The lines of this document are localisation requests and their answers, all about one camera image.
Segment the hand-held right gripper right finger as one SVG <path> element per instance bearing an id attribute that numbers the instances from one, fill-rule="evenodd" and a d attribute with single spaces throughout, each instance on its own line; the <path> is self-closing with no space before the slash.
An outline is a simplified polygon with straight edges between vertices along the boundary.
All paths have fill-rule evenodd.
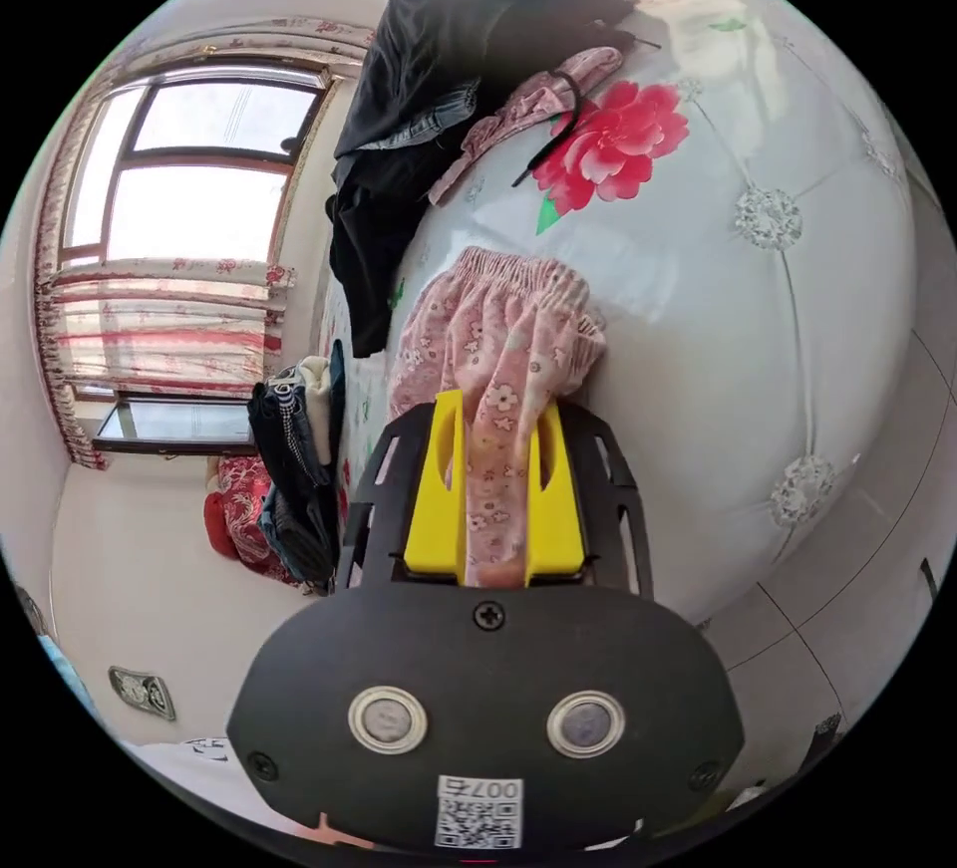
<path id="1" fill-rule="evenodd" d="M 526 470 L 527 575 L 578 575 L 585 564 L 572 466 L 551 402 L 531 433 Z"/>

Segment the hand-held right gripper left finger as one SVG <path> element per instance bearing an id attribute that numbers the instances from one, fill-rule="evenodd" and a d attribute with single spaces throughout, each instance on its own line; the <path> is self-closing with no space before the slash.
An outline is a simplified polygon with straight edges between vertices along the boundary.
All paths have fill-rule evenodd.
<path id="1" fill-rule="evenodd" d="M 437 394 L 404 551 L 415 576 L 464 577 L 467 569 L 467 446 L 464 396 Z"/>

